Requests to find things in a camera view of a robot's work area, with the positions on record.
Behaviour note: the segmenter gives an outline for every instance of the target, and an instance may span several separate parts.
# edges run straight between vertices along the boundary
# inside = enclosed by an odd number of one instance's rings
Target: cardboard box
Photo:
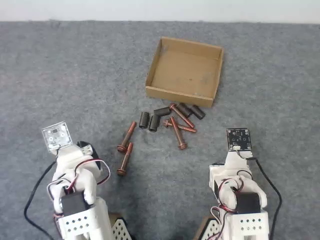
[[[211,107],[223,56],[220,46],[162,37],[146,78],[147,96]]]

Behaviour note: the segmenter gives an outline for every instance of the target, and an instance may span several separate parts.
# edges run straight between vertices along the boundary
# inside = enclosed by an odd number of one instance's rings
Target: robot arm
[[[209,186],[219,203],[212,207],[219,213],[213,215],[219,229],[207,240],[268,240],[267,195],[253,181],[247,164],[253,157],[249,130],[227,129],[227,138],[225,163],[209,166]]]

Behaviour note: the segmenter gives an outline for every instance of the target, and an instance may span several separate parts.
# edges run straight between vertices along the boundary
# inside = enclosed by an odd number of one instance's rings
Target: circuit board
[[[248,128],[227,128],[226,138],[228,141],[229,152],[236,151],[251,151],[251,139]]]

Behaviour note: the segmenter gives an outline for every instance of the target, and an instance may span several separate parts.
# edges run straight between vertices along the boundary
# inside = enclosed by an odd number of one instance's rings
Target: copper screw
[[[119,176],[125,176],[127,174],[126,168],[127,168],[130,154],[132,152],[133,147],[134,147],[134,144],[132,142],[129,142],[128,149],[121,163],[121,167],[118,168],[118,170],[116,171],[116,174],[118,174]]]
[[[134,133],[135,127],[136,127],[137,123],[135,121],[133,121],[131,123],[131,126],[128,129],[128,132],[126,133],[122,143],[118,146],[116,146],[116,149],[120,152],[120,153],[125,153],[127,151],[127,144],[132,136],[132,134]]]
[[[168,126],[172,127],[172,123],[170,122],[169,119],[164,120],[163,124],[164,124],[164,126],[166,128]],[[196,129],[193,129],[193,128],[190,128],[190,127],[187,127],[187,126],[183,126],[183,125],[180,125],[180,124],[177,124],[177,126],[178,126],[179,129],[187,131],[187,132],[190,132],[190,133],[196,133],[197,132]]]
[[[179,142],[179,146],[178,148],[180,150],[183,150],[185,149],[188,145],[185,143],[184,139],[182,138],[182,135],[181,135],[181,132],[178,128],[178,125],[176,123],[176,120],[173,116],[170,117],[170,121],[172,123],[172,127],[174,129],[174,132],[175,132],[175,135],[176,135],[176,138],[178,139],[178,142]]]
[[[195,125],[176,108],[176,105],[174,103],[171,103],[169,108],[173,110],[176,114],[178,114],[178,116],[182,118],[182,120],[185,121],[185,123],[188,124],[190,128],[195,128]]]

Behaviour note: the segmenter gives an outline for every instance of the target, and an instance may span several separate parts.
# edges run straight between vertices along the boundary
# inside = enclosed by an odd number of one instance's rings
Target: electrical wire
[[[41,183],[41,181],[45,178],[46,174],[52,169],[52,167],[57,163],[57,159],[58,159],[58,154],[60,151],[59,147],[56,150],[56,157],[55,160],[45,169],[45,171],[43,172],[43,174],[40,176],[40,178],[38,179],[38,181],[35,183],[33,190],[30,193],[29,199],[25,204],[24,210],[23,210],[23,216],[25,218],[25,220],[31,224],[32,226],[34,226],[36,229],[38,229],[39,231],[41,231],[44,235],[46,235],[50,240],[54,240],[54,238],[46,231],[44,230],[42,227],[40,227],[38,224],[36,224],[34,221],[32,221],[29,217],[28,217],[28,208],[31,205],[32,200],[34,199],[34,196],[36,194],[36,191]]]
[[[221,235],[222,235],[222,233],[224,231],[225,225],[226,225],[226,216],[227,216],[227,214],[228,214],[228,212],[226,212],[223,215],[223,224],[222,224],[221,230],[218,233],[215,233],[212,236],[210,236],[207,240],[213,240],[214,237],[216,237],[215,240],[218,240],[221,237]]]
[[[50,183],[46,186],[46,192],[48,193],[49,198],[51,199],[51,201],[54,201],[54,197],[53,197],[53,195],[52,195],[52,193],[51,193],[51,185],[53,185],[53,184],[58,185],[58,184],[62,183],[63,181],[67,181],[67,182],[69,183],[69,185],[66,186],[66,187],[69,187],[69,186],[70,186],[71,181],[68,180],[68,179],[66,179],[66,178],[64,178],[64,177],[62,177],[62,176],[60,176],[58,179],[50,182]]]
[[[239,151],[236,151],[237,154],[239,155],[239,157],[241,157],[242,159],[246,159],[246,160],[250,160],[250,161],[255,161],[255,163],[257,164],[260,172],[262,173],[262,175],[264,176],[264,178],[267,180],[267,182],[270,184],[270,186],[273,188],[273,190],[276,192],[276,194],[278,195],[279,198],[279,203],[278,206],[274,212],[274,216],[273,216],[273,220],[272,220],[272,226],[271,226],[271,230],[270,230],[270,235],[269,235],[269,239],[273,240],[274,239],[274,235],[275,235],[275,228],[276,228],[276,222],[277,222],[277,218],[278,218],[278,214],[282,205],[282,196],[279,192],[279,190],[276,188],[276,186],[273,184],[273,182],[270,180],[270,178],[267,176],[267,174],[265,173],[265,171],[263,170],[258,158],[256,157],[242,157],[239,153]]]
[[[100,185],[100,184],[103,184],[105,183],[106,181],[109,180],[110,176],[111,176],[111,171],[110,171],[110,168],[109,166],[106,164],[105,161],[103,161],[102,159],[99,159],[99,158],[94,158],[94,159],[88,159],[88,160],[85,160],[85,161],[82,161],[80,162],[75,168],[74,168],[74,179],[72,180],[71,184],[69,185],[69,187],[66,189],[68,193],[70,193],[71,191],[71,188],[74,187],[74,185],[76,184],[76,181],[77,181],[77,177],[78,177],[78,173],[77,173],[77,169],[82,166],[82,165],[85,165],[85,164],[89,164],[89,163],[94,163],[94,162],[101,162],[105,165],[106,169],[108,170],[108,175],[102,179],[101,181],[99,181],[97,183],[97,185]]]
[[[212,207],[210,208],[210,213],[211,213],[211,215],[214,217],[214,219],[221,225],[220,219],[212,212],[213,210],[216,210],[216,211],[218,211],[218,213],[219,213],[219,208],[218,208],[217,206],[212,206]]]
[[[247,171],[247,170],[243,170],[243,169],[242,169],[242,170],[237,171],[237,172],[236,172],[236,174],[237,174],[237,175],[239,175],[239,173],[240,173],[240,172],[245,172],[245,173],[247,173],[247,174],[249,174],[249,175],[250,175],[251,180],[253,180],[253,179],[254,179],[254,176],[252,176],[252,174],[251,174],[249,171]]]

